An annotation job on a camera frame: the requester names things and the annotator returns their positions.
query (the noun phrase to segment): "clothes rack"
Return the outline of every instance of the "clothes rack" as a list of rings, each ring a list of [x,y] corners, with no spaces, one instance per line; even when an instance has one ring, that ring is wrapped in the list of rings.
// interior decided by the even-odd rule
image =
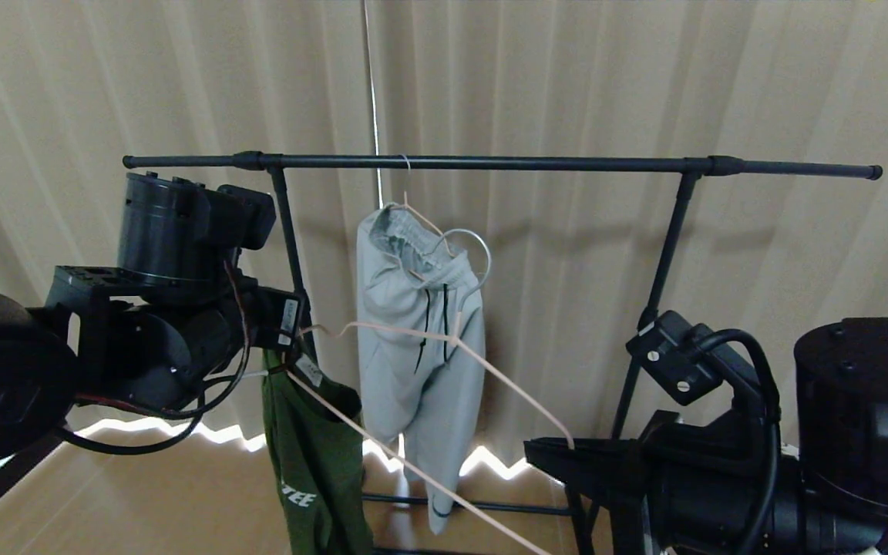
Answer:
[[[272,178],[279,219],[286,239],[290,274],[294,291],[307,299],[303,310],[303,326],[311,322],[310,298],[304,285],[303,271],[293,228],[293,214],[287,193],[284,170],[292,168],[359,168],[359,169],[414,169],[414,170],[493,170],[493,171],[552,171],[552,172],[649,172],[680,173],[677,199],[670,215],[670,224],[660,250],[660,257],[653,275],[649,298],[639,315],[639,330],[648,326],[658,316],[660,298],[666,285],[667,275],[677,250],[684,218],[694,196],[697,182],[704,177],[738,175],[738,173],[774,173],[775,175],[826,176],[877,180],[882,176],[881,166],[853,166],[838,164],[811,164],[800,162],[769,162],[743,160],[732,156],[708,156],[702,158],[596,158],[596,157],[525,157],[525,156],[346,156],[346,155],[288,155],[265,154],[258,151],[239,152],[226,156],[126,156],[126,168],[144,167],[233,167],[250,171],[267,171]],[[316,355],[314,339],[307,337],[307,345]],[[630,359],[619,405],[614,416],[612,439],[619,439],[626,424],[628,408],[634,394],[641,366]],[[581,496],[565,489],[567,506],[528,506],[515,503],[476,503],[483,510],[500,512],[540,513],[552,516],[570,516],[579,555],[592,555],[594,548],[591,533],[598,516],[598,506],[592,505],[585,513]],[[424,505],[424,498],[412,496],[387,496],[365,493],[362,499],[373,502]],[[441,551],[376,548],[376,553],[443,554]]]

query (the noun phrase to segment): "light gray pants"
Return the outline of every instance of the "light gray pants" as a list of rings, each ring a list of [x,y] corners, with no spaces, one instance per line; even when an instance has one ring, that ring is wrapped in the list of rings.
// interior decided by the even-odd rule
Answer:
[[[450,334],[459,299],[479,281],[465,250],[451,245],[457,257],[443,244],[433,250],[439,239],[407,210],[366,217],[358,226],[358,319]],[[465,302],[459,337],[484,355],[478,291]],[[358,359],[365,428],[382,442],[402,433],[406,459],[455,489],[479,415],[482,365],[446,341],[369,328],[358,328]],[[427,492],[430,530],[441,533],[453,501],[430,485]]]

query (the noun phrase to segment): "green pants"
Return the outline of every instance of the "green pants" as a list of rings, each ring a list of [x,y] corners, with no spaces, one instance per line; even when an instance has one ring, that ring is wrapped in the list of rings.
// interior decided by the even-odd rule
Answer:
[[[276,366],[272,352],[265,362]],[[357,421],[358,393],[321,379],[320,372],[314,377],[314,390]],[[285,372],[262,382],[262,418],[293,554],[371,553],[372,530],[362,512],[362,436]]]

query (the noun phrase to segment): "curtain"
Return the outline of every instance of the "curtain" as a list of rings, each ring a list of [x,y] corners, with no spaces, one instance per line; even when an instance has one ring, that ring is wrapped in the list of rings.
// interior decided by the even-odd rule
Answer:
[[[362,31],[357,3],[0,2],[0,292],[34,306],[57,264],[116,263],[124,154],[371,152]],[[161,175],[271,193],[265,173]],[[376,205],[373,173],[287,177],[314,313],[350,320],[355,226]],[[240,265],[292,288],[278,225]],[[328,373],[357,384],[352,341],[320,342]],[[261,433],[258,395],[246,380],[205,424]],[[126,417],[87,408],[69,421],[80,429],[101,415]]]
[[[698,184],[663,309],[765,346],[796,440],[792,346],[888,316],[888,3],[368,2],[384,154],[704,156],[881,164],[882,180]],[[489,241],[487,351],[578,436],[607,436],[677,176],[383,172],[384,196]],[[475,253],[476,247],[469,245]],[[482,268],[483,259],[473,259]],[[641,376],[654,410],[704,424]],[[486,380],[483,441],[507,462],[557,430]]]

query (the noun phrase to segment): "floor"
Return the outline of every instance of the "floor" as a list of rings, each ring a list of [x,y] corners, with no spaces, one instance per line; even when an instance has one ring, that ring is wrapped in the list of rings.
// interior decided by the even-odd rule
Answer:
[[[105,431],[104,442],[162,439],[162,433]],[[399,472],[366,456],[366,491],[422,495]],[[560,485],[527,470],[511,481],[479,465],[462,478],[469,499],[565,505]],[[366,517],[385,547],[429,548],[478,554],[525,553],[510,538],[466,510],[455,510],[447,530],[430,533],[424,506],[366,503]],[[570,519],[540,514],[491,513],[552,554],[574,548]],[[610,553],[605,513],[595,530],[598,553]],[[180,445],[138,457],[113,457],[61,446],[0,499],[0,555],[286,554],[285,521],[267,451],[239,442],[218,445],[191,436]]]

